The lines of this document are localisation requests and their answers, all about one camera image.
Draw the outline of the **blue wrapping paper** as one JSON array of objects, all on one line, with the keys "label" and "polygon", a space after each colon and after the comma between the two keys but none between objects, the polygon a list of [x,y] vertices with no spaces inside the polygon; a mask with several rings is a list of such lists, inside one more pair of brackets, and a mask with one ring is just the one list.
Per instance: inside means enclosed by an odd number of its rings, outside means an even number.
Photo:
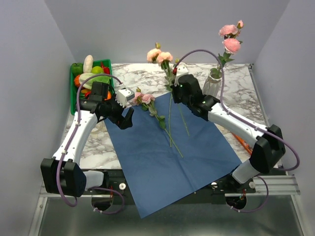
[{"label": "blue wrapping paper", "polygon": [[170,94],[155,100],[156,118],[135,106],[133,126],[105,125],[141,218],[229,174],[241,160],[211,122],[194,116]]}]

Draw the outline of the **pink flower stem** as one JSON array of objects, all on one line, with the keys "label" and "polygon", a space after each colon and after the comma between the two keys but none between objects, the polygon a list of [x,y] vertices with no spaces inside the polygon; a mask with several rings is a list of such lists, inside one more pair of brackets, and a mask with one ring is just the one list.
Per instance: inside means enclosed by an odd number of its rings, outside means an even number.
[{"label": "pink flower stem", "polygon": [[158,64],[159,67],[165,72],[166,84],[165,88],[170,92],[169,110],[168,110],[168,131],[171,133],[171,108],[173,102],[171,83],[175,80],[173,75],[173,65],[171,64],[173,56],[170,52],[163,52],[161,45],[156,42],[155,47],[147,53],[147,62]]},{"label": "pink flower stem", "polygon": [[218,63],[216,68],[210,70],[212,78],[220,79],[222,77],[222,69],[226,63],[233,61],[231,56],[241,49],[242,41],[239,41],[237,37],[240,35],[243,27],[244,22],[240,20],[236,25],[225,25],[219,30],[219,36],[223,38],[224,53],[223,55],[218,54],[220,64]]},{"label": "pink flower stem", "polygon": [[175,147],[179,155],[183,158],[184,156],[182,155],[181,151],[179,150],[178,146],[175,144],[171,136],[170,128],[167,128],[166,126],[165,116],[158,114],[158,111],[155,107],[155,99],[156,98],[153,95],[148,93],[142,93],[140,88],[136,88],[135,97],[133,98],[132,103],[134,105],[141,106],[141,109],[143,111],[145,112],[148,111],[150,113],[150,116],[156,118],[160,129],[162,129],[169,138],[170,147]]}]

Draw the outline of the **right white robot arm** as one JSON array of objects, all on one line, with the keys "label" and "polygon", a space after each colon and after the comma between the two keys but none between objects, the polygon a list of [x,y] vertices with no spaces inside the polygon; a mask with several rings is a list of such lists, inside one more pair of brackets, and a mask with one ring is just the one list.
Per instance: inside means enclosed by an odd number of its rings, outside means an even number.
[{"label": "right white robot arm", "polygon": [[269,173],[284,156],[285,147],[278,126],[265,127],[239,114],[234,116],[219,99],[204,95],[198,80],[191,74],[176,76],[171,88],[175,103],[186,105],[195,116],[224,127],[252,147],[249,160],[233,170],[232,177],[227,179],[229,191],[239,192],[250,178]]}]

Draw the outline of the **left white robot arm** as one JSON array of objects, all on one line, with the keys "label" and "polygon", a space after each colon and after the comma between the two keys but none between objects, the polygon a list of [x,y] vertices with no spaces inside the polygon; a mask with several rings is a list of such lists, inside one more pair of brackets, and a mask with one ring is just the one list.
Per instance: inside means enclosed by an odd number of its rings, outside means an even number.
[{"label": "left white robot arm", "polygon": [[91,188],[98,194],[108,191],[108,174],[82,170],[80,158],[91,131],[100,120],[107,118],[121,130],[132,127],[134,110],[129,108],[125,116],[123,111],[135,93],[123,88],[109,94],[109,88],[109,84],[93,82],[88,97],[79,99],[79,108],[63,143],[52,158],[42,160],[40,169],[48,193],[80,197]]}]

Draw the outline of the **cream ribbon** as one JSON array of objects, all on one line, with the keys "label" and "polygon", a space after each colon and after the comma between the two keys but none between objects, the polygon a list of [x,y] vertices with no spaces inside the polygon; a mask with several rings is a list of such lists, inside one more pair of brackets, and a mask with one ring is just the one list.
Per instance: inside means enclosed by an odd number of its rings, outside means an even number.
[{"label": "cream ribbon", "polygon": [[105,122],[102,121],[96,124],[96,126],[92,129],[91,134],[98,134],[104,132],[107,132],[107,128]]}]

